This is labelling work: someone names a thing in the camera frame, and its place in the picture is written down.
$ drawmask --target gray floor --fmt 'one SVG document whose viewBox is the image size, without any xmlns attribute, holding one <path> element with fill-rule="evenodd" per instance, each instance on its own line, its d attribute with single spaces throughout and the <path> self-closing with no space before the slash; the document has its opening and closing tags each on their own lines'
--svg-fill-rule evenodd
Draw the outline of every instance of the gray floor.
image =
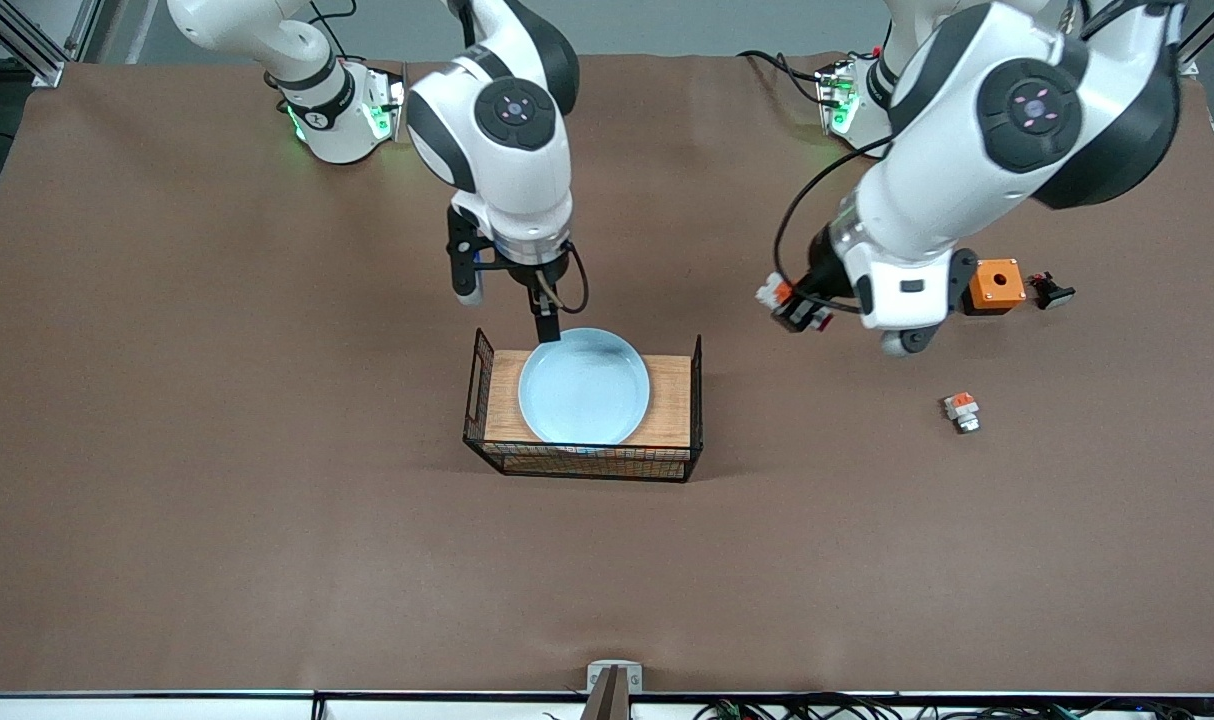
<svg viewBox="0 0 1214 720">
<path fill-rule="evenodd" d="M 528 0 L 552 19 L 579 53 L 734 55 L 761 49 L 787 55 L 868 50 L 883 39 L 886 6 L 878 0 Z M 107 63 L 240 63 L 191 45 L 165 0 L 117 0 L 104 13 L 92 59 Z M 318 0 L 323 12 L 348 0 Z M 1214 8 L 1191 0 L 1186 29 Z M 1056 8 L 1049 8 L 1054 18 Z M 299 16 L 311 17 L 310 8 Z M 348 53 L 382 59 L 448 59 L 461 50 L 460 25 L 435 0 L 359 0 L 359 12 L 331 21 Z M 1214 42 L 1197 59 L 1214 117 Z M 0 83 L 0 129 L 12 132 L 28 95 L 24 83 Z M 1186 121 L 1203 121 L 1186 118 Z M 7 141 L 0 138 L 0 168 Z"/>
</svg>

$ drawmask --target circular button panel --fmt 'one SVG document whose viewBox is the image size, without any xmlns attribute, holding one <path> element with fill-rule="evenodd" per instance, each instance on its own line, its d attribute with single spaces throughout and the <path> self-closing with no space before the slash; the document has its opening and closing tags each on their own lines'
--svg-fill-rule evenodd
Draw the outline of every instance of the circular button panel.
<svg viewBox="0 0 1214 720">
<path fill-rule="evenodd" d="M 988 158 L 1011 172 L 1063 159 L 1082 131 L 1076 85 L 1042 59 L 1009 59 L 992 69 L 976 98 Z"/>
<path fill-rule="evenodd" d="M 473 106 L 473 118 L 498 143 L 538 151 L 554 140 L 557 110 L 544 87 L 507 76 L 483 87 Z"/>
</svg>

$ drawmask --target metal bracket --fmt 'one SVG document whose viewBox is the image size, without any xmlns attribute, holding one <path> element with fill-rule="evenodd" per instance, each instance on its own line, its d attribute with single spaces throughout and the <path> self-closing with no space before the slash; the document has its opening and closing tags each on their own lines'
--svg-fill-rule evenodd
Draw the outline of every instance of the metal bracket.
<svg viewBox="0 0 1214 720">
<path fill-rule="evenodd" d="M 634 661 L 590 662 L 589 669 L 585 670 L 585 692 L 591 693 L 594 685 L 599 681 L 599 675 L 606 670 L 611 670 L 612 665 L 619 667 L 625 671 L 625 685 L 629 688 L 629 695 L 643 692 L 643 664 L 642 662 Z"/>
<path fill-rule="evenodd" d="M 589 701 L 580 720 L 629 720 L 629 696 L 642 692 L 643 667 L 630 661 L 589 664 Z"/>
<path fill-rule="evenodd" d="M 64 47 L 55 44 L 8 0 L 0 0 L 0 45 L 34 73 L 34 87 L 58 86 L 59 74 L 70 59 Z"/>
</svg>

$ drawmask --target metal frame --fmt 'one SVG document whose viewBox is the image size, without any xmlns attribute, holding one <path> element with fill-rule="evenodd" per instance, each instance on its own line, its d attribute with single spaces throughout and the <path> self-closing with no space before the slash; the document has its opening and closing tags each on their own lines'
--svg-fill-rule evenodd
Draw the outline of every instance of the metal frame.
<svg viewBox="0 0 1214 720">
<path fill-rule="evenodd" d="M 55 87 L 73 58 L 8 0 L 0 0 L 0 45 L 34 73 L 34 87 Z"/>
<path fill-rule="evenodd" d="M 1214 40 L 1214 10 L 1206 19 L 1198 23 L 1198 27 L 1193 28 L 1193 32 L 1180 41 L 1180 49 L 1178 50 L 1180 67 L 1191 66 L 1195 56 L 1201 53 L 1202 49 L 1212 40 Z"/>
<path fill-rule="evenodd" d="M 473 363 L 470 367 L 469 399 L 465 406 L 463 440 L 498 474 L 529 478 L 640 480 L 640 482 L 685 483 L 704 450 L 704 410 L 700 336 L 691 355 L 690 442 L 670 446 L 579 446 L 578 443 L 494 441 L 486 438 L 492 389 L 492 364 L 497 351 L 483 329 L 473 334 Z M 631 463 L 630 474 L 620 474 L 622 461 Z"/>
</svg>

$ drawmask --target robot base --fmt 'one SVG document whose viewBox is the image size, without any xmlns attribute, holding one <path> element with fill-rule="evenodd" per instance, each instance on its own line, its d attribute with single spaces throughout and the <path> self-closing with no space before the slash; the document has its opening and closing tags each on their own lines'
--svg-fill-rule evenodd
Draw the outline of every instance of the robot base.
<svg viewBox="0 0 1214 720">
<path fill-rule="evenodd" d="M 833 73 L 822 74 L 816 90 L 823 100 L 839 102 L 836 108 L 821 106 L 821 124 L 826 132 L 843 138 L 851 149 L 891 135 L 887 112 L 873 102 L 866 78 L 877 59 L 851 59 Z M 883 158 L 887 147 L 867 152 L 869 158 Z"/>
<path fill-rule="evenodd" d="M 362 63 L 342 61 L 341 64 L 354 79 L 354 101 L 336 118 L 331 129 L 313 129 L 307 121 L 307 113 L 302 121 L 302 118 L 288 112 L 296 124 L 296 137 L 310 147 L 316 158 L 337 165 L 364 159 L 380 143 L 392 140 L 403 100 L 402 76 L 391 76 Z"/>
</svg>

